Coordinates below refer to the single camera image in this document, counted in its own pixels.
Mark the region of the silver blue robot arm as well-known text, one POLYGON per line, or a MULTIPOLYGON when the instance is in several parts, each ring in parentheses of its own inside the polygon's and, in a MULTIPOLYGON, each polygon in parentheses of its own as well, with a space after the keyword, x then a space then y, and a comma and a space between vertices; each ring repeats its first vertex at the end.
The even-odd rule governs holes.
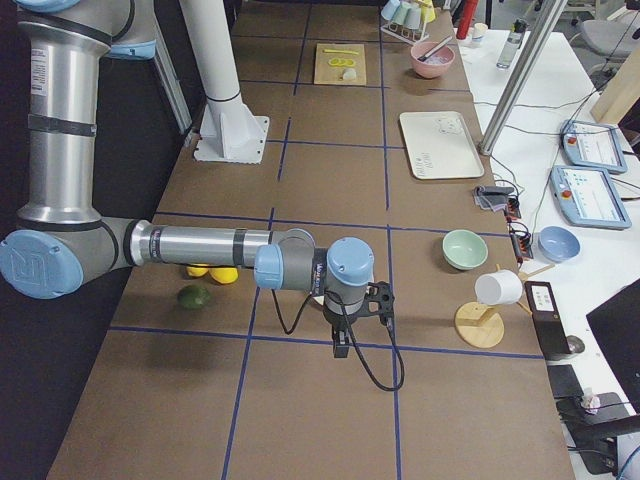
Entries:
POLYGON ((154 56, 152 2, 21 1, 18 23, 31 43, 30 188, 17 229, 1 243, 9 284, 53 299, 150 262, 249 268, 263 289, 321 297, 335 356, 355 347, 353 323, 380 293, 366 242, 346 237, 321 249, 301 229, 159 226, 93 207, 99 62, 154 56))

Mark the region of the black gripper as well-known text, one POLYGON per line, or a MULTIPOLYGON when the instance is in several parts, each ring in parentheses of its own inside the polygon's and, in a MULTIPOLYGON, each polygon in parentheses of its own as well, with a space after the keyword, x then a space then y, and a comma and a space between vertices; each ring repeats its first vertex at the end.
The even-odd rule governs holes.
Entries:
POLYGON ((351 340, 348 328, 359 318, 370 314, 367 302, 362 301, 358 305, 345 305, 339 295, 325 294, 323 314, 332 328, 333 356, 347 358, 351 340))

